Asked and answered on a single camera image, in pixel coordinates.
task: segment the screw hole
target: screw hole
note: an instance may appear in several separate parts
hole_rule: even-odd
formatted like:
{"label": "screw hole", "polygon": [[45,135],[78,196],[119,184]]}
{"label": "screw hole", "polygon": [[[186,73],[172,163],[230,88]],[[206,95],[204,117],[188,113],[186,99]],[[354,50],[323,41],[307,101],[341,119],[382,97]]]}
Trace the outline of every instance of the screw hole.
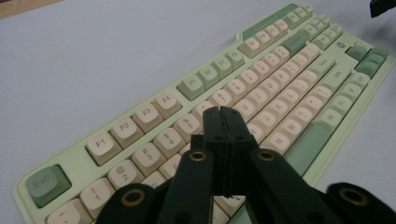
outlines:
{"label": "screw hole", "polygon": [[132,207],[137,206],[145,200],[146,194],[142,189],[131,189],[122,195],[123,205]]}
{"label": "screw hole", "polygon": [[258,157],[262,161],[273,161],[276,158],[276,154],[270,150],[266,150],[259,152]]}
{"label": "screw hole", "polygon": [[367,196],[356,189],[342,188],[339,193],[346,202],[357,206],[365,206],[369,203]]}
{"label": "screw hole", "polygon": [[200,151],[192,152],[190,154],[190,159],[192,161],[204,161],[206,160],[206,154]]}

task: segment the keyboard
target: keyboard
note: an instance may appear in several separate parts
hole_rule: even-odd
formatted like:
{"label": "keyboard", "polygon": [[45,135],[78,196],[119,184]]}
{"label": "keyboard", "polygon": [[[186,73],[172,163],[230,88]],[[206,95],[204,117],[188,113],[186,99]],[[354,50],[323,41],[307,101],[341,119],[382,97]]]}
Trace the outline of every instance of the keyboard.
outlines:
{"label": "keyboard", "polygon": [[[93,223],[122,186],[171,178],[191,134],[203,131],[203,111],[220,105],[315,186],[395,61],[311,6],[286,5],[22,175],[15,203],[27,223]],[[244,200],[215,196],[214,223],[248,222]]]}

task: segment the light green keycap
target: light green keycap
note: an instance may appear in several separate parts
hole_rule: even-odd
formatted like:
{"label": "light green keycap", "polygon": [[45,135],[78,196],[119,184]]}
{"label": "light green keycap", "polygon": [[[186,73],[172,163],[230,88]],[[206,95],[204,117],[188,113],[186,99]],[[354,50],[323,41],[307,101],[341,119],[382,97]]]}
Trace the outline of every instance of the light green keycap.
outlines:
{"label": "light green keycap", "polygon": [[364,46],[360,45],[350,47],[350,49],[346,51],[347,55],[349,55],[351,58],[355,59],[358,62],[360,62],[364,58],[364,55],[366,55],[366,53],[367,49]]}
{"label": "light green keycap", "polygon": [[369,83],[370,78],[363,73],[353,73],[349,76],[348,80],[364,89]]}
{"label": "light green keycap", "polygon": [[26,180],[26,188],[38,207],[44,207],[72,186],[60,166],[46,167]]}
{"label": "light green keycap", "polygon": [[205,91],[204,83],[197,75],[189,75],[177,86],[177,89],[190,101]]}
{"label": "light green keycap", "polygon": [[340,94],[345,95],[351,101],[355,102],[361,94],[362,88],[353,83],[346,83],[340,88],[339,92]]}
{"label": "light green keycap", "polygon": [[330,108],[325,108],[320,111],[312,123],[323,125],[323,127],[326,127],[330,133],[333,133],[338,127],[338,124],[341,123],[342,119],[343,116],[337,111]]}
{"label": "light green keycap", "polygon": [[318,29],[312,24],[307,24],[301,31],[300,34],[305,36],[308,41],[311,41],[315,36],[318,35]]}
{"label": "light green keycap", "polygon": [[303,175],[311,162],[329,140],[329,129],[320,124],[309,124],[285,154],[285,159]]}
{"label": "light green keycap", "polygon": [[239,51],[239,49],[232,49],[225,54],[225,57],[230,60],[233,66],[233,71],[245,63],[244,55]]}
{"label": "light green keycap", "polygon": [[204,82],[206,90],[220,81],[218,72],[212,67],[212,65],[201,68],[198,71],[198,77]]}
{"label": "light green keycap", "polygon": [[300,33],[297,33],[289,37],[280,45],[287,49],[289,51],[290,57],[292,57],[306,45],[306,38]]}
{"label": "light green keycap", "polygon": [[325,75],[320,84],[325,85],[330,91],[335,92],[347,79],[352,68],[346,63],[338,63]]}
{"label": "light green keycap", "polygon": [[294,12],[288,13],[282,20],[288,24],[288,28],[291,30],[300,24],[300,18]]}
{"label": "light green keycap", "polygon": [[309,64],[306,70],[317,74],[318,78],[322,78],[323,75],[326,74],[334,64],[334,56],[322,53],[311,64]]}
{"label": "light green keycap", "polygon": [[326,107],[336,110],[344,116],[352,107],[353,102],[346,98],[344,95],[336,95],[334,96],[329,103],[326,104]]}
{"label": "light green keycap", "polygon": [[224,56],[220,56],[213,63],[212,66],[218,72],[220,79],[224,79],[233,71],[230,61]]}
{"label": "light green keycap", "polygon": [[326,35],[320,34],[314,40],[312,40],[312,43],[318,46],[320,49],[325,50],[330,46],[332,41]]}

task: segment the white surface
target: white surface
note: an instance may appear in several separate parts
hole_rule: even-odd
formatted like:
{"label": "white surface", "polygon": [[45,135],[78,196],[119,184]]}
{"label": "white surface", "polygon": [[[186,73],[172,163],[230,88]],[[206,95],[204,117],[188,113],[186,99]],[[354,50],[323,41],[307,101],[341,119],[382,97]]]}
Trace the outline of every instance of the white surface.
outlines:
{"label": "white surface", "polygon": [[[310,3],[396,55],[396,9],[369,1]],[[233,41],[287,1],[68,0],[0,20],[0,214],[22,223],[18,176]],[[346,181],[396,210],[396,71],[392,70],[318,188]]]}

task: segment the black plastic part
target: black plastic part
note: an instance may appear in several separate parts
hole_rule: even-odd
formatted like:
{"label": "black plastic part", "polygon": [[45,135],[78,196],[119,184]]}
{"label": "black plastic part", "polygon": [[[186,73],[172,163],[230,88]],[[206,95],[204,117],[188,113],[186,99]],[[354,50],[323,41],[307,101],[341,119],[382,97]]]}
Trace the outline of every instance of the black plastic part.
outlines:
{"label": "black plastic part", "polygon": [[394,7],[396,7],[395,0],[373,0],[370,2],[371,17],[377,17]]}
{"label": "black plastic part", "polygon": [[215,156],[215,195],[245,195],[248,155],[258,148],[242,116],[229,107],[212,107],[204,112],[203,148]]}
{"label": "black plastic part", "polygon": [[266,217],[268,211],[276,223],[344,223],[280,154],[273,150],[256,149],[251,152],[250,158],[250,179],[253,183],[247,201],[255,204],[261,200],[263,209],[260,213],[260,208],[247,207],[247,212],[250,217],[259,220],[258,223],[271,223]]}
{"label": "black plastic part", "polygon": [[348,183],[330,185],[327,202],[346,223],[394,224],[396,213],[369,191]]}
{"label": "black plastic part", "polygon": [[170,183],[168,180],[156,189],[143,184],[118,189],[102,209],[96,224],[155,223]]}
{"label": "black plastic part", "polygon": [[183,154],[157,223],[211,223],[213,165],[210,151],[192,149]]}

